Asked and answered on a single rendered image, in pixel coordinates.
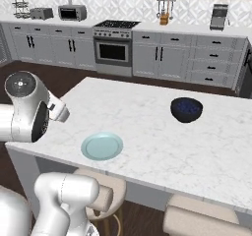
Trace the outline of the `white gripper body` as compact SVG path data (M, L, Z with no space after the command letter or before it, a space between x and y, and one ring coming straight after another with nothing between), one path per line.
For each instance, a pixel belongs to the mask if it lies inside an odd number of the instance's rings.
M70 116L67 105L58 98L51 98L48 102L49 118L64 123Z

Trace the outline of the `light blue plate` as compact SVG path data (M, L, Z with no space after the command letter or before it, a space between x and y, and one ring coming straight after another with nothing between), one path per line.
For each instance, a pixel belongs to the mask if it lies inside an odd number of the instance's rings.
M91 160L112 159L123 150L122 139L108 132L100 132L85 138L81 145L82 154Z

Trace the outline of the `silver toaster oven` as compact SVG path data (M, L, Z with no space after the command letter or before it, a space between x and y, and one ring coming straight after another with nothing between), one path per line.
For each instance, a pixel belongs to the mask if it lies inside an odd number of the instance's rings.
M82 21L87 18L85 5L61 5L58 7L58 15L62 21Z

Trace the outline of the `silver toaster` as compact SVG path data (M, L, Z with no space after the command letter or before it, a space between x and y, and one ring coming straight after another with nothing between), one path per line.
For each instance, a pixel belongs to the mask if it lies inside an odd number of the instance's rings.
M47 20L53 18L53 10L51 8L33 8L30 9L31 18L33 20Z

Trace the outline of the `grey base cupboard run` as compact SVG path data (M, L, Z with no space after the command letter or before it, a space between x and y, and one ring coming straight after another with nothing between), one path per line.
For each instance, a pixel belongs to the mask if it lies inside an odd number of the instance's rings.
M4 22L11 55L35 64L95 70L93 22Z

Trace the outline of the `stainless steel stove oven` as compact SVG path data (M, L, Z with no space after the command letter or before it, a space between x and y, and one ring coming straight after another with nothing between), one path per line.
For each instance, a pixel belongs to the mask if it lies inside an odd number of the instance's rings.
M132 28L137 24L106 20L93 26L95 67L99 73L132 76Z

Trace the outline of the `beige round stool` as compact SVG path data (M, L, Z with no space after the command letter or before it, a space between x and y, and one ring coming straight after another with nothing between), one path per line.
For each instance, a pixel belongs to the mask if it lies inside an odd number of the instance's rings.
M86 207L88 219L94 224L102 221L104 236L111 236L109 218L113 217L117 223L116 236L123 236L122 205L126 197L126 181L84 168L77 169L75 174L93 177L99 183L99 193L96 200Z
M168 236L252 236L234 210L180 195L167 201L162 230Z

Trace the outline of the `dark blue bowl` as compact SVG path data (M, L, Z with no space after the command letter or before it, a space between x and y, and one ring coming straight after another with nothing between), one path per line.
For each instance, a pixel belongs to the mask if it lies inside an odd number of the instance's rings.
M181 123L196 121L203 112L203 104L190 97L178 97L171 101L170 112Z

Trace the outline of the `grey cupboard and drawer run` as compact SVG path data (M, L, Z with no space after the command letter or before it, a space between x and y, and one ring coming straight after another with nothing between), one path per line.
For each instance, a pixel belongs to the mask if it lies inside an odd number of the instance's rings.
M244 37L133 32L133 75L231 89L249 42Z

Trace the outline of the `wooden knife block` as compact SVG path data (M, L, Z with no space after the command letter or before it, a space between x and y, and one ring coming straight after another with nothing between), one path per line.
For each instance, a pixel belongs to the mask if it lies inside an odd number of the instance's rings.
M160 17L159 24L161 26L166 26L169 22L169 14L166 13L163 16Z

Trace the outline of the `grey coffee machine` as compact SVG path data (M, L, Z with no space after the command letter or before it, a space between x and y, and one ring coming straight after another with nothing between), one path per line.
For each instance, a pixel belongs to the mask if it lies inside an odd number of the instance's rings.
M228 12L227 4L214 5L210 22L210 30L224 30L227 12Z

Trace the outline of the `dark dishwasher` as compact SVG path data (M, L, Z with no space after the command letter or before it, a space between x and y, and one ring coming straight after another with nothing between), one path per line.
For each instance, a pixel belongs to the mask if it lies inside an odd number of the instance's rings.
M241 98L249 98L252 92L252 46L248 44L242 66L239 73L236 95Z

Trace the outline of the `rail with hanging tools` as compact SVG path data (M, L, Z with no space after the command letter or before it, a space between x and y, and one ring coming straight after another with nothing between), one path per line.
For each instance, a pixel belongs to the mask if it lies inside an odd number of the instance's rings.
M174 3L175 0L157 0L157 18L159 19L161 16L168 15L172 20Z

